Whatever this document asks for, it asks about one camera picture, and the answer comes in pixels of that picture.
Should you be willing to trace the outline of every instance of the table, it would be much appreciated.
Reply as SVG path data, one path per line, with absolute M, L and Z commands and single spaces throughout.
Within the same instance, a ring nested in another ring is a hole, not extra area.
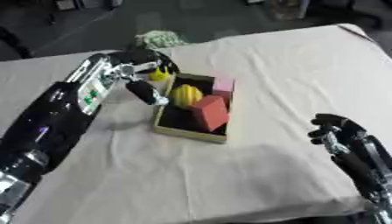
M 236 78 L 227 144 L 151 132 L 153 108 L 119 86 L 15 224 L 280 221 L 352 214 L 364 201 L 306 133 L 348 116 L 392 149 L 392 61 L 345 24 L 164 49 L 184 73 Z M 0 63 L 0 133 L 92 54 Z

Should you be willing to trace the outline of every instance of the wooden tray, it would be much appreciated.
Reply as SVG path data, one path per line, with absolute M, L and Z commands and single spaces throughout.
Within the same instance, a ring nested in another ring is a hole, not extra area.
M 194 86 L 204 95 L 210 95 L 213 91 L 214 77 L 187 73 L 177 74 L 169 81 L 165 96 L 170 98 L 172 89 L 183 84 Z M 230 101 L 227 111 L 230 111 L 231 104 Z M 190 110 L 178 108 L 170 102 L 168 105 L 161 106 L 157 110 L 153 129 L 157 133 L 170 136 L 188 137 L 201 141 L 224 144 L 228 139 L 227 126 L 228 124 L 226 123 L 213 132 L 206 131 L 193 118 Z

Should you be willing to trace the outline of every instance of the red block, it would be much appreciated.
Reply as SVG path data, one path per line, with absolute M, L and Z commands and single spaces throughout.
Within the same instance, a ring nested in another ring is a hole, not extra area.
M 194 117 L 209 131 L 228 122 L 228 110 L 219 95 L 208 95 L 191 106 Z

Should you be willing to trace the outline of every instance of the pink block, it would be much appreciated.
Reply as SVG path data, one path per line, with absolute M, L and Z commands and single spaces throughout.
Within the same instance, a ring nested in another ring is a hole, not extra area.
M 235 81 L 228 77 L 216 77 L 213 81 L 213 95 L 220 95 L 226 102 L 230 102 Z

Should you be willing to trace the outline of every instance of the yellow object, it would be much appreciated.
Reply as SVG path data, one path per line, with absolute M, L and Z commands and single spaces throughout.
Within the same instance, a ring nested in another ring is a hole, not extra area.
M 155 69 L 153 73 L 150 73 L 150 79 L 152 81 L 164 81 L 169 77 L 169 71 L 167 66 L 164 68 L 164 72 L 162 72 L 159 67 Z
M 176 106 L 186 109 L 203 98 L 203 94 L 196 87 L 184 84 L 172 92 L 173 102 Z

